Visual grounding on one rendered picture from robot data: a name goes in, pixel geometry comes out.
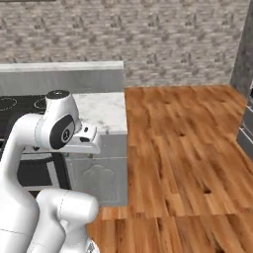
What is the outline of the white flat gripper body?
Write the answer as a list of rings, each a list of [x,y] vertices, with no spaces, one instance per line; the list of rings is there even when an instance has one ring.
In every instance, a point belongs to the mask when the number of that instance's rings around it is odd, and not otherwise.
[[[101,137],[96,135],[91,142],[81,141],[80,137],[71,139],[63,148],[63,152],[99,154],[101,152]]]

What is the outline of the grey drawer front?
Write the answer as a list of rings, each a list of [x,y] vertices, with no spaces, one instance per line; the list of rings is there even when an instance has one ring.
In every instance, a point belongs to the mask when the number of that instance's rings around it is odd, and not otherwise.
[[[101,136],[102,157],[126,157],[127,136],[125,134],[104,134]]]

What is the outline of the black and silver oven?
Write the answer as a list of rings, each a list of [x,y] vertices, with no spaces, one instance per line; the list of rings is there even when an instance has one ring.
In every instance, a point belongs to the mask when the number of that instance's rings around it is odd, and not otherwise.
[[[23,152],[16,171],[19,183],[34,197],[44,188],[70,190],[66,163],[60,153]]]

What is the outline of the black hob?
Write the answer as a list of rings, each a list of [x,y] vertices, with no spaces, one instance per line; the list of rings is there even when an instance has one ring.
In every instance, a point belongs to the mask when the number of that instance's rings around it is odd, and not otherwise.
[[[9,120],[18,113],[43,114],[45,95],[0,96],[0,139],[5,138]]]

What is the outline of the grey cupboard run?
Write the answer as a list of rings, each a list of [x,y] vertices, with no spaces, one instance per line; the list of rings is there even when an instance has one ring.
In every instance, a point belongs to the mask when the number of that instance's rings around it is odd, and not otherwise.
[[[253,161],[253,98],[250,97],[245,108],[236,141]]]

